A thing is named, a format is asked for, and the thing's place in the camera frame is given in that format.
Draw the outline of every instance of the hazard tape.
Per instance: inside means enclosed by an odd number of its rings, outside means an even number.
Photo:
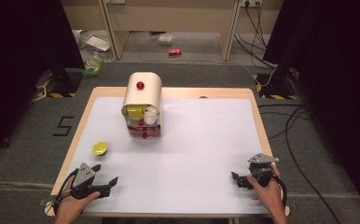
[[[256,91],[258,92],[259,97],[265,99],[274,99],[274,100],[296,100],[297,97],[290,92],[274,92],[275,90],[270,86],[261,86],[257,79],[258,75],[253,75],[256,83]]]
[[[52,74],[49,75],[49,77],[47,78],[47,81],[44,82],[43,86],[47,87],[51,81],[51,77]],[[41,97],[44,95],[44,92],[40,92],[38,93],[38,97]],[[75,92],[47,92],[47,97],[53,97],[53,98],[64,98],[64,97],[75,97],[76,93]]]

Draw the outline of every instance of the red object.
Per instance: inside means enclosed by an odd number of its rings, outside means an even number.
[[[142,90],[142,89],[145,88],[145,83],[143,83],[143,82],[138,82],[138,83],[136,84],[136,87],[137,87],[137,90]]]
[[[136,138],[159,138],[160,135],[160,125],[152,127],[132,127],[128,125],[128,130],[130,135]]]
[[[181,49],[170,49],[169,55],[181,55]]]

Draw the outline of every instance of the electrical outlet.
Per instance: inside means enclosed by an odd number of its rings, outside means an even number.
[[[105,0],[107,4],[118,4],[118,5],[125,5],[125,0]]]
[[[246,1],[249,2],[249,7],[258,7],[258,4],[261,7],[262,5],[262,0],[241,0],[242,7],[246,7]]]

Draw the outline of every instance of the red button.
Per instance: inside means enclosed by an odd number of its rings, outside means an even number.
[[[136,84],[136,87],[137,87],[137,90],[142,90],[142,89],[145,88],[145,83],[143,83],[143,82],[138,82],[138,83]]]

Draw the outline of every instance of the hand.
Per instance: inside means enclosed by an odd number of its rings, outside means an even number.
[[[74,178],[74,176],[69,178],[69,181],[67,182],[63,192],[66,192],[70,189]],[[76,199],[72,195],[70,195],[70,193],[68,195],[65,195],[64,197],[62,197],[61,203],[59,204],[55,224],[73,223],[84,210],[84,208],[93,200],[97,199],[99,195],[101,195],[99,191],[93,192],[84,199]]]
[[[271,164],[270,167],[272,168],[273,173],[280,178],[280,172],[277,167],[274,164]],[[283,208],[282,190],[279,184],[272,179],[269,184],[263,188],[251,175],[247,176],[247,180],[254,187],[257,193],[257,196],[254,196],[253,199],[259,199],[264,204],[272,215],[273,221],[275,223],[287,223],[287,218]]]

